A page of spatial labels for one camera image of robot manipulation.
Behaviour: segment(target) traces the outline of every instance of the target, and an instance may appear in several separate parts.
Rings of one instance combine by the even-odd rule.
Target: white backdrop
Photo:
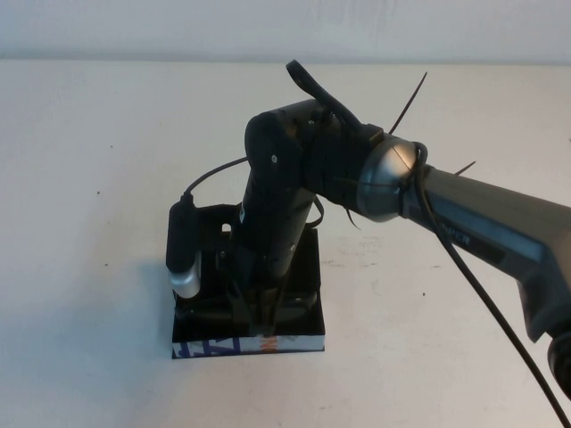
[[[568,0],[2,0],[0,58],[571,63]]]

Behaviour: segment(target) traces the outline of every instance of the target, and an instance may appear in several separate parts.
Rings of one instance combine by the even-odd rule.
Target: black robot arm
[[[288,70],[313,99],[249,122],[245,148],[251,171],[239,213],[214,207],[178,222],[191,218],[187,212],[196,213],[192,198],[181,199],[171,211],[172,278],[194,281],[194,255],[202,250],[203,268],[223,267],[224,276],[216,281],[231,284],[225,285],[228,310],[216,300],[216,310],[201,312],[190,299],[177,306],[178,317],[215,319],[255,336],[275,334],[280,320],[307,316],[319,288],[307,299],[296,294],[289,302],[285,290],[316,194],[373,221],[402,216],[434,231],[413,185],[422,174],[437,234],[444,231],[454,244],[516,279],[527,334],[534,342],[544,333],[554,338],[550,368],[571,398],[571,209],[420,164],[418,144],[361,124],[299,63],[288,64]],[[214,214],[218,219],[209,226],[204,219]],[[224,249],[216,254],[209,255],[214,246],[204,238],[193,238],[196,244],[190,246],[175,239],[183,226],[218,236],[221,223],[230,223],[232,232],[216,242]]]

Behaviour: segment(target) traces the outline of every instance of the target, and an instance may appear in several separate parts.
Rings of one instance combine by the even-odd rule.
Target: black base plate
[[[229,301],[225,299],[227,284],[216,269],[215,260],[215,251],[203,251],[201,291],[191,300],[177,298],[177,309],[214,302],[215,308],[218,305],[220,311],[230,310]],[[305,305],[307,310],[304,315],[295,320],[278,322],[274,335],[270,337],[249,337],[243,327],[233,325],[230,319],[227,322],[218,319],[209,323],[175,316],[172,357],[179,359],[324,350],[325,324],[320,285],[318,233],[317,230],[308,228],[296,248],[284,295],[284,301],[296,301]]]

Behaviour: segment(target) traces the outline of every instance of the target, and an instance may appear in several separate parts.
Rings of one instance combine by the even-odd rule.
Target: black cable
[[[224,165],[220,165],[219,167],[212,169],[205,174],[202,174],[195,181],[193,181],[193,183],[185,190],[185,194],[191,193],[199,184],[201,184],[207,178],[212,177],[214,174],[218,174],[220,171],[223,171],[224,169],[228,169],[230,167],[234,167],[235,165],[239,165],[241,163],[244,163],[247,160],[248,160],[247,157],[232,160],[231,162],[225,163]],[[321,224],[321,222],[323,221],[323,217],[325,216],[325,208],[323,207],[323,204],[321,203],[321,201],[318,199],[317,196],[315,197],[315,200],[313,201],[313,203],[315,203],[315,207],[319,211],[319,218],[317,220],[311,221],[310,223],[307,223],[305,225],[306,227],[309,227],[309,228],[319,226]]]
[[[313,201],[313,203],[315,203],[315,208],[317,208],[319,211],[319,218],[317,220],[313,220],[305,224],[305,226],[308,227],[309,229],[319,226],[323,221],[323,217],[325,217],[325,207],[323,206],[323,204],[321,203],[321,201],[317,196],[315,197],[315,201]]]
[[[228,169],[230,167],[234,167],[235,165],[239,165],[240,163],[246,162],[248,161],[247,157],[243,157],[240,159],[236,159],[236,160],[232,160],[229,163],[225,163],[224,165],[220,165],[219,167],[208,171],[206,174],[203,174],[202,176],[198,177],[186,190],[185,190],[185,194],[191,193],[195,187],[197,187],[199,184],[202,183],[202,181],[204,181],[206,178],[212,177],[214,174],[218,174],[220,171],[223,171],[224,169]]]
[[[460,257],[448,235],[444,233],[444,231],[438,226],[436,221],[436,217],[430,207],[430,202],[427,198],[425,187],[424,187],[424,166],[426,165],[426,158],[427,158],[427,150],[426,147],[421,143],[415,143],[415,146],[418,150],[418,161],[417,166],[415,167],[415,176],[414,176],[414,186],[415,191],[417,193],[418,202],[420,205],[420,209],[425,220],[428,222],[429,226],[432,228],[433,232],[438,237],[440,243],[443,245],[444,249],[448,252],[460,272],[464,275],[464,277],[468,280],[472,288],[476,292],[476,294],[480,297],[484,305],[488,308],[488,310],[492,313],[492,316],[500,325],[503,332],[508,336],[509,341],[512,345],[516,348],[517,352],[524,360],[525,364],[532,372],[535,380],[539,383],[539,386],[542,388],[545,397],[550,402],[555,414],[558,416],[559,421],[561,424],[566,428],[571,428],[571,423],[567,419],[563,408],[557,401],[557,398],[553,394],[550,386],[547,384],[547,381],[543,377],[542,372],[540,371],[539,367],[535,364],[534,359],[529,355],[527,350],[525,349],[523,343],[519,340],[516,333],[513,331],[511,326],[509,325],[506,318],[501,314],[501,311],[493,302],[492,298],[488,295],[485,291],[483,286],[480,282],[476,279],[472,271],[466,265],[464,260]]]
[[[389,134],[392,134],[396,130],[396,128],[399,126],[399,123],[401,123],[402,118],[404,118],[404,115],[407,114],[407,111],[409,110],[410,105],[412,104],[415,97],[417,96],[418,91],[420,90],[420,87],[422,86],[423,83],[425,83],[425,78],[426,78],[427,74],[428,74],[428,72],[426,72],[425,75],[420,80],[420,83],[418,84],[417,88],[414,90],[414,92],[412,93],[412,96],[409,98],[407,105],[405,105],[404,109],[402,109],[401,114],[399,115],[399,118],[396,120],[396,122],[394,122],[394,125],[391,128],[391,130],[389,131]]]

